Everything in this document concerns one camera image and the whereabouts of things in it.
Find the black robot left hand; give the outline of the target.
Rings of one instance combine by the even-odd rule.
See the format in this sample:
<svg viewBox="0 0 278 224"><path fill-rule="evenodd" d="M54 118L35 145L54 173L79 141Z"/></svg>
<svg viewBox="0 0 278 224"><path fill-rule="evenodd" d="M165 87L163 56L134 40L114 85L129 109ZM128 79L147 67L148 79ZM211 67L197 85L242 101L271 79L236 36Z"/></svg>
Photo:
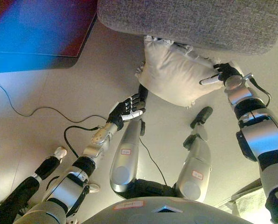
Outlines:
<svg viewBox="0 0 278 224"><path fill-rule="evenodd" d="M139 93L126 98L122 102L117 102L110 111L107 122L114 124L117 131L124 126L124 121L141 116L145 111L146 101L140 97Z"/></svg>

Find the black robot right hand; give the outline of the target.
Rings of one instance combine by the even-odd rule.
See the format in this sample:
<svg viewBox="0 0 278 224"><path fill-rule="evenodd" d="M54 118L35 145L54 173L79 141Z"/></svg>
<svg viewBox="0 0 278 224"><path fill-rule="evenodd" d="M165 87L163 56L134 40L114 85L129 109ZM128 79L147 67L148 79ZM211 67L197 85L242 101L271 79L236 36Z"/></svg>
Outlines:
<svg viewBox="0 0 278 224"><path fill-rule="evenodd" d="M218 82L223 82L223 84L225 84L227 79L230 78L231 76L242 77L242 74L235 67L231 66L230 63L215 64L213 68L217 70L217 74L209 78L200 80L199 81L200 85L209 85Z"/></svg>

